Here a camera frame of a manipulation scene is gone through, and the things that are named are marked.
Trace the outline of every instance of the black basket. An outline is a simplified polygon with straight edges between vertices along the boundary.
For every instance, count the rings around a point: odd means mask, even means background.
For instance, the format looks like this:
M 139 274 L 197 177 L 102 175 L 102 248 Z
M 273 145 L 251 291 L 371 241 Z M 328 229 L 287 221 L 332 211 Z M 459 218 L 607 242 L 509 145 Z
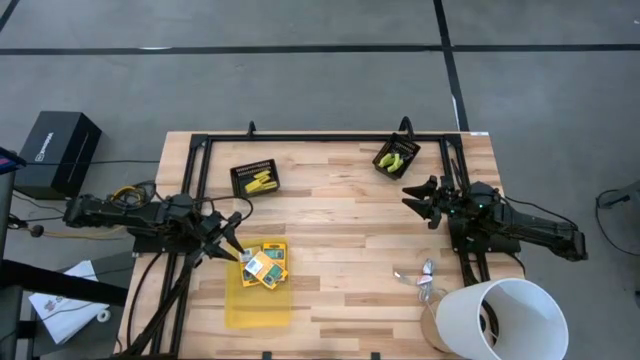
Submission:
M 373 159 L 373 166 L 375 166 L 376 170 L 387 175 L 388 177 L 394 180 L 398 180 L 402 177 L 402 175 L 404 175 L 404 172 L 407 171 L 409 165 L 411 165 L 411 163 L 413 162 L 413 159 L 415 159 L 416 155 L 418 155 L 418 151 L 420 151 L 420 145 L 414 143 L 404 136 L 393 133 L 391 134 L 389 140 L 387 140 L 387 143 L 384 144 L 378 155 L 376 155 L 375 159 Z M 386 168 L 378 166 L 378 164 L 380 163 L 380 159 L 391 152 L 398 153 L 407 157 L 405 158 L 402 166 L 392 173 L 388 172 Z
M 269 176 L 271 181 L 277 183 L 273 189 L 256 191 L 251 194 L 247 194 L 244 187 L 250 182 L 254 181 L 253 175 L 263 172 L 265 170 L 271 171 Z M 274 192 L 280 188 L 280 178 L 278 177 L 278 169 L 276 168 L 276 162 L 273 159 L 259 161 L 257 163 L 242 165 L 234 167 L 231 170 L 231 185 L 233 186 L 233 195 L 242 197 L 252 197 Z

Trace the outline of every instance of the wooden tabletop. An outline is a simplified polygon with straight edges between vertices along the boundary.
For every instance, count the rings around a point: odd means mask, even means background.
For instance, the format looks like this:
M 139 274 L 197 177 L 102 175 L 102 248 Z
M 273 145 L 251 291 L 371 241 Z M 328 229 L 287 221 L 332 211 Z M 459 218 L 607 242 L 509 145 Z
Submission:
M 191 132 L 167 134 L 156 182 L 163 195 L 180 192 Z M 501 187 L 491 140 L 462 134 L 471 181 Z M 399 283 L 393 271 L 420 274 L 427 258 L 436 264 L 434 285 L 462 287 L 457 255 L 443 218 L 437 230 L 400 202 L 404 186 L 443 174 L 440 149 L 423 142 L 404 177 L 392 181 L 374 170 L 376 142 L 217 142 L 213 145 L 205 196 L 232 194 L 229 169 L 273 158 L 281 187 L 252 198 L 255 211 L 237 229 L 240 239 L 285 236 L 293 289 L 291 325 L 282 329 L 227 329 L 224 324 L 225 262 L 205 261 L 191 279 L 179 357 L 260 358 L 450 358 L 422 337 L 424 307 L 417 288 Z M 196 159 L 197 172 L 202 155 Z M 191 194 L 195 193 L 196 181 Z M 216 203 L 223 213 L 245 211 L 241 201 Z M 138 285 L 152 255 L 137 259 L 130 289 Z M 134 337 L 158 306 L 166 255 L 142 287 L 133 319 Z M 519 265 L 503 254 L 487 254 L 492 279 L 520 277 Z M 133 291 L 119 338 L 125 343 Z M 168 351 L 173 313 L 167 317 L 162 350 Z

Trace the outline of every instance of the white container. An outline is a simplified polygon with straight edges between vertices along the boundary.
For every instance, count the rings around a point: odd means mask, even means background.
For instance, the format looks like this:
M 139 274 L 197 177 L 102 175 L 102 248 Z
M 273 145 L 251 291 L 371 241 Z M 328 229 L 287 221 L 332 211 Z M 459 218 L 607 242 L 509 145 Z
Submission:
M 493 347 L 480 328 L 483 300 L 498 318 L 500 333 Z M 556 360 L 564 358 L 569 345 L 558 304 L 541 287 L 522 279 L 488 281 L 447 294 L 436 325 L 453 352 L 474 360 Z

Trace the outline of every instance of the yellow plastic sheet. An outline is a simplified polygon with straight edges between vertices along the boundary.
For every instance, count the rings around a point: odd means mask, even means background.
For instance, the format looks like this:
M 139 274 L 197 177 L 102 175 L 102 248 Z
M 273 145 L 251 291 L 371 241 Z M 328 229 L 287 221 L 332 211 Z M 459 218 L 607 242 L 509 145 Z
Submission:
M 291 270 L 287 238 L 259 238 L 240 241 L 242 247 L 262 246 L 264 243 L 284 243 L 287 246 L 289 276 L 269 290 L 262 284 L 243 287 L 240 265 L 227 264 L 227 291 L 225 294 L 225 326 L 232 329 L 282 327 L 291 322 Z

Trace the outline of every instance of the gray floor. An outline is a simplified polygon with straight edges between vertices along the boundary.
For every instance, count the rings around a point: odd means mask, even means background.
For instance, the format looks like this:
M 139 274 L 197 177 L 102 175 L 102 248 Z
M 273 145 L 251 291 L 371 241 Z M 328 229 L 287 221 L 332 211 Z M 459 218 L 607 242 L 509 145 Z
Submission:
M 454 44 L 640 43 L 637 0 L 444 5 Z M 21 0 L 0 47 L 439 43 L 434 13 L 418 0 Z M 640 179 L 640 52 L 455 58 L 471 130 L 491 133 L 506 192 L 570 217 L 587 236 L 586 262 L 533 246 L 522 254 L 528 279 L 567 317 L 567 359 L 637 358 L 638 258 L 605 242 L 593 212 L 599 192 Z M 440 53 L 2 56 L 0 69 L 0 144 L 15 149 L 41 110 L 85 112 L 105 131 L 99 159 L 157 159 L 166 131 L 244 129 L 250 120 L 269 130 L 379 130 L 408 115 L 420 130 L 456 129 Z M 154 176 L 153 165 L 93 166 L 84 191 L 101 195 Z M 13 208 L 47 215 L 20 201 Z M 602 214 L 611 237 L 636 252 L 638 211 L 625 204 Z M 130 247 L 130 239 L 11 233 L 6 256 L 57 269 Z

